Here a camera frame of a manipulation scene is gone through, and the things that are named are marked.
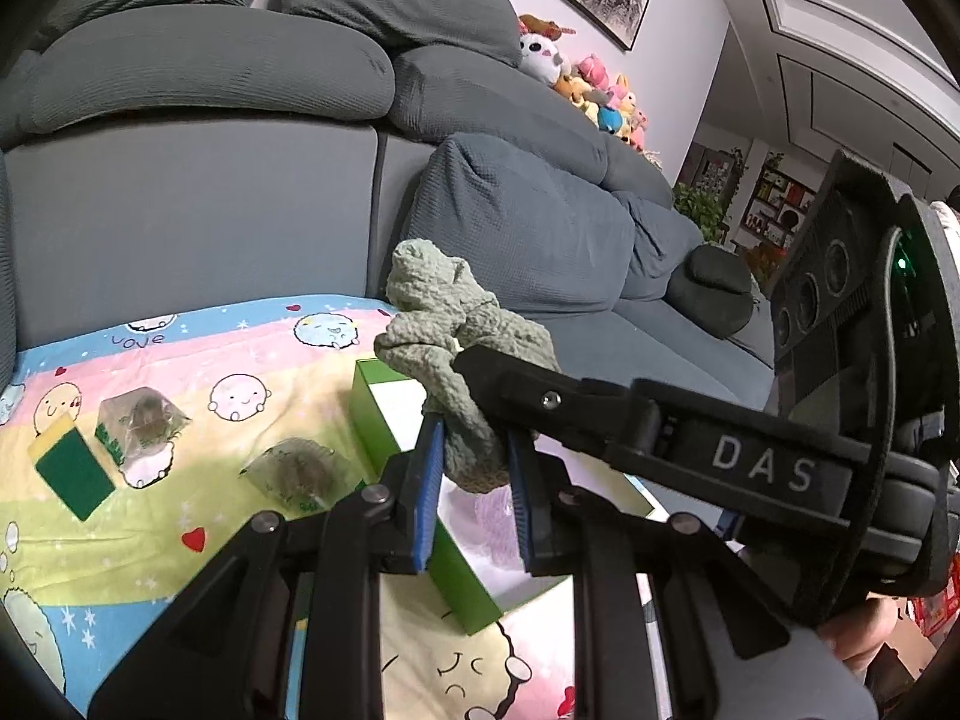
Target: potted plant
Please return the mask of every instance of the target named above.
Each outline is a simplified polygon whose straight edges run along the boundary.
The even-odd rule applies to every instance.
[[[673,207],[693,220],[704,234],[704,241],[720,242],[724,210],[716,194],[702,189],[693,189],[679,181],[673,188]]]

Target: colorful blanket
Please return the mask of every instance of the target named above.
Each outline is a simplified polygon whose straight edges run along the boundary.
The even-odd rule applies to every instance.
[[[347,416],[354,362],[392,308],[303,295],[155,317],[19,355],[0,396],[0,599],[56,686],[85,713],[133,642],[255,512],[283,509],[240,475],[287,437],[306,437],[370,480]],[[190,422],[137,473],[94,436],[101,402],[150,386]],[[27,449],[68,413],[115,485],[80,522]],[[429,577],[384,580],[386,714],[544,720],[572,709],[569,583],[464,637]],[[296,717],[295,637],[288,717]]]

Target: green sponge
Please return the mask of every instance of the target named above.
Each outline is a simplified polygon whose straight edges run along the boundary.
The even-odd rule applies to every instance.
[[[115,490],[69,415],[61,415],[28,450],[37,473],[85,521]]]

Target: blue gripper pad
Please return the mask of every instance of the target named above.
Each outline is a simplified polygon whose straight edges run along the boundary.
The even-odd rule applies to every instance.
[[[530,556],[533,554],[533,528],[530,522],[530,493],[526,479],[520,468],[520,453],[517,443],[510,436],[507,440],[507,462],[510,471],[510,492],[514,503],[514,522],[517,525],[517,546],[524,567],[530,570]]]
[[[426,416],[421,432],[416,437],[414,462],[419,477],[419,488],[414,502],[412,557],[414,569],[422,571],[433,552],[433,535],[437,530],[437,505],[440,501],[440,481],[443,480],[443,420]]]

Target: white plush toy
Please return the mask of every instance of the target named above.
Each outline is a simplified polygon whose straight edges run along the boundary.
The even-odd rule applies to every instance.
[[[520,37],[520,71],[553,86],[561,74],[570,74],[570,64],[552,40],[531,32]]]

